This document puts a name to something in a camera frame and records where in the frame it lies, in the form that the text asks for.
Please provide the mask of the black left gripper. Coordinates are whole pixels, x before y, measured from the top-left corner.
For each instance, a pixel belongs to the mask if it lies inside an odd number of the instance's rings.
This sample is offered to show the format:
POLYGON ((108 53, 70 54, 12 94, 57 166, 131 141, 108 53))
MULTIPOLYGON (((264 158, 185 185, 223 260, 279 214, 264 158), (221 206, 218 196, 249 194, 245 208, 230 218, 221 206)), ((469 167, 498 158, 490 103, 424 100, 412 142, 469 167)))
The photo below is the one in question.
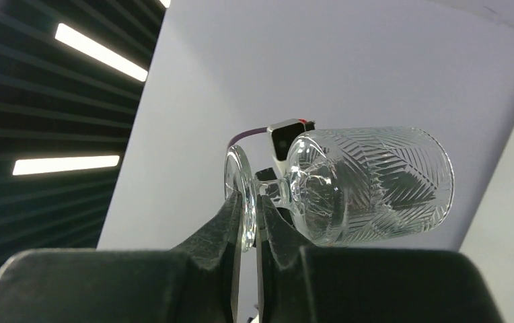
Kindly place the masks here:
MULTIPOLYGON (((286 209, 282 218, 302 232, 302 169, 290 167, 277 178, 272 168, 255 173, 260 195, 286 209)), ((240 283, 243 199, 233 193, 217 214, 171 249, 188 257, 176 322, 236 322, 240 283)))

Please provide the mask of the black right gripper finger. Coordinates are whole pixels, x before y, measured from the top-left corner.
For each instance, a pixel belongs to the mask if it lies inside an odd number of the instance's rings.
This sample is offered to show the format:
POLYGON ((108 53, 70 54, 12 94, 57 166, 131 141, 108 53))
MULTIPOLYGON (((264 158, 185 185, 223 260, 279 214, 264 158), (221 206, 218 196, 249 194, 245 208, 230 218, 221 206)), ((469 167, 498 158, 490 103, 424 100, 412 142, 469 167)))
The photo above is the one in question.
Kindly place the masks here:
POLYGON ((315 322, 311 251, 316 247, 283 219, 268 196, 258 196, 258 314, 261 322, 315 322))

